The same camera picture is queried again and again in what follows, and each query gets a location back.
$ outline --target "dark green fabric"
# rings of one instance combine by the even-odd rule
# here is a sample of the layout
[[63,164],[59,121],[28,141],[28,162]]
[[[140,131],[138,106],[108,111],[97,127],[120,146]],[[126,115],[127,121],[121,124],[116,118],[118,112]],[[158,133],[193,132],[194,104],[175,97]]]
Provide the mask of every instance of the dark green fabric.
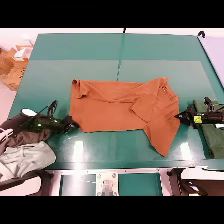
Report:
[[[204,102],[199,100],[194,100],[194,105],[197,112],[205,112],[208,108]],[[217,110],[222,106],[215,105],[214,107]],[[215,159],[224,158],[224,130],[215,128],[213,124],[203,124],[201,127],[212,156]]]

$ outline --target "green table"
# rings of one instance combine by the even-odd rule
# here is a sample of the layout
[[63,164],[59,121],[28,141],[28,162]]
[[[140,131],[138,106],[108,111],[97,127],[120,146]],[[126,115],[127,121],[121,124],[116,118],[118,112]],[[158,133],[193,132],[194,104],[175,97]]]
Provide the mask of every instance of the green table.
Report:
[[[193,99],[209,96],[224,103],[224,93],[199,40],[194,36],[143,34],[41,34],[13,103],[35,111],[57,99],[55,117],[69,113],[73,79],[148,81],[167,76],[180,97],[180,110]],[[81,156],[75,142],[82,141]],[[209,158],[201,130],[180,126],[169,155],[160,156],[141,130],[52,136],[48,144],[57,160],[48,169],[115,169],[209,166],[224,169],[222,159]]]

